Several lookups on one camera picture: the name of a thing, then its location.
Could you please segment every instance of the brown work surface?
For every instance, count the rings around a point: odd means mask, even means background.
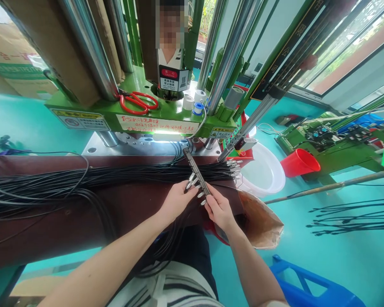
[[[170,161],[173,157],[89,156],[92,167],[119,167]],[[214,157],[196,157],[197,164],[213,163]],[[85,162],[78,156],[3,156],[0,157],[0,175],[39,174],[82,168]],[[234,187],[233,181],[220,182]],[[123,235],[158,211],[171,184],[145,182],[101,188],[95,191],[107,206],[119,235]],[[243,213],[238,193],[229,188],[218,188],[230,201],[234,214]],[[202,215],[197,199],[187,225],[200,224]],[[17,221],[0,222],[0,241],[26,231],[0,243],[0,268],[27,264],[33,261],[65,255],[106,244],[104,231],[94,208],[85,201],[66,201],[63,209],[47,216]]]

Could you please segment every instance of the green floor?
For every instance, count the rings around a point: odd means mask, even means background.
[[[253,101],[247,108],[250,115],[256,108]],[[296,113],[302,116],[318,116],[322,110],[288,98],[262,119],[273,123],[278,115]],[[91,132],[68,130],[43,106],[41,101],[18,97],[0,96],[0,136],[8,134],[16,141],[15,146],[33,151],[75,151],[80,153]],[[269,148],[278,159],[284,158],[283,151],[268,136],[258,132],[256,138]],[[369,173],[356,169],[337,175],[337,181]],[[286,196],[310,188],[301,178],[288,179],[284,189],[264,200]],[[283,259],[304,267],[329,280],[337,282],[360,297],[369,307],[384,306],[384,231],[355,232],[344,235],[315,237],[305,225],[314,215],[311,208],[347,203],[359,200],[384,198],[384,187],[353,186],[329,194],[317,194],[271,205],[272,210],[285,223],[285,230],[279,246],[273,251],[262,251],[260,255],[268,264],[271,256],[279,254]],[[220,301],[226,307],[247,306],[239,283],[233,256],[229,247],[209,235],[213,274],[217,281]],[[27,266],[25,273],[45,270],[85,260],[97,249],[83,251],[69,257],[56,258],[52,262],[39,262]],[[67,274],[70,270],[56,274]]]

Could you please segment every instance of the striped shirt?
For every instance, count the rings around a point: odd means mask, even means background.
[[[196,269],[172,261],[159,274],[133,278],[108,307],[224,307]],[[267,307],[287,307],[270,302]]]

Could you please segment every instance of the hand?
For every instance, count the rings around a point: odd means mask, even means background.
[[[187,180],[180,183],[176,183],[169,190],[165,201],[159,212],[162,217],[167,221],[168,225],[172,223],[186,208],[192,198],[198,193],[195,186],[192,186],[190,190],[184,194]]]
[[[205,209],[208,211],[209,218],[216,223],[228,235],[240,229],[230,208],[229,201],[218,190],[207,183],[212,195],[206,196],[207,204]]]

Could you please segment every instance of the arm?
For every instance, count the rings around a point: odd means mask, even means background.
[[[161,209],[74,270],[40,307],[105,306],[156,237],[180,215],[198,189],[173,185]]]
[[[207,196],[205,208],[209,218],[226,233],[249,306],[266,306],[270,301],[287,303],[273,273],[236,223],[227,198],[208,187],[213,196]]]

